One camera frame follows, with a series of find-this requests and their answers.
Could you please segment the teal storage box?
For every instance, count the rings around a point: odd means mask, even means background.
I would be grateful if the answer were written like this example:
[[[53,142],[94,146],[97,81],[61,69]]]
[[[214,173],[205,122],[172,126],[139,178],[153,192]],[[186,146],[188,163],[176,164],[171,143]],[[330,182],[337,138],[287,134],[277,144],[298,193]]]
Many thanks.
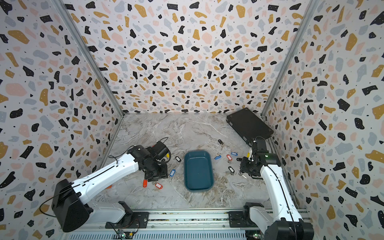
[[[184,158],[185,187],[192,193],[206,192],[214,186],[211,155],[196,150],[186,153]]]

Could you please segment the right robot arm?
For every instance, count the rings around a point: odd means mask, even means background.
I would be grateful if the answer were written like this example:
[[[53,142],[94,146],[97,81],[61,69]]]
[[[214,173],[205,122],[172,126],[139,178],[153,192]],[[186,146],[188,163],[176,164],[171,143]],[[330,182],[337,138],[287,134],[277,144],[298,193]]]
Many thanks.
[[[243,219],[256,225],[265,240],[312,240],[313,225],[305,222],[297,210],[283,177],[283,169],[276,154],[252,153],[243,157],[240,172],[252,179],[262,178],[266,184],[273,215],[268,214],[262,204],[246,203]]]

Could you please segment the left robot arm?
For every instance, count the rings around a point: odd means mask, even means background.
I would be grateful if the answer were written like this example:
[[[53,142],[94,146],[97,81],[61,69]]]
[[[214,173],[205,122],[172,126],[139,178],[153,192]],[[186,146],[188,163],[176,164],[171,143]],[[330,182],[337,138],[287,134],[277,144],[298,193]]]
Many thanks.
[[[129,147],[120,156],[113,156],[113,162],[98,171],[73,182],[62,180],[57,183],[52,210],[61,229],[69,233],[85,224],[104,223],[109,229],[133,227],[136,214],[124,202],[112,205],[97,204],[93,198],[120,179],[137,171],[143,171],[144,179],[155,182],[168,177],[168,162],[172,158],[167,146],[158,141],[151,147],[141,145]]]

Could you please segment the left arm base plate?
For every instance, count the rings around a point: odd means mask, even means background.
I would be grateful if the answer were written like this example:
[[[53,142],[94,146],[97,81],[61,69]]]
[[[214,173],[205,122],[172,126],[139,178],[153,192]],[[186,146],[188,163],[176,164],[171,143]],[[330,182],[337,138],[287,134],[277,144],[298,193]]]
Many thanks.
[[[146,229],[148,225],[149,212],[133,212],[125,214],[117,223],[107,222],[106,229]]]

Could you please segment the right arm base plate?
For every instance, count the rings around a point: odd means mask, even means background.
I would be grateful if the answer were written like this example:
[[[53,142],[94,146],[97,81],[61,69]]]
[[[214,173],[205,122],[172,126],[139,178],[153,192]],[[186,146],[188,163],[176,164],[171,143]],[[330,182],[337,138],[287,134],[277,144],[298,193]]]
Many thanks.
[[[253,223],[249,217],[245,217],[242,211],[228,212],[229,224],[231,228],[257,228],[258,226]]]

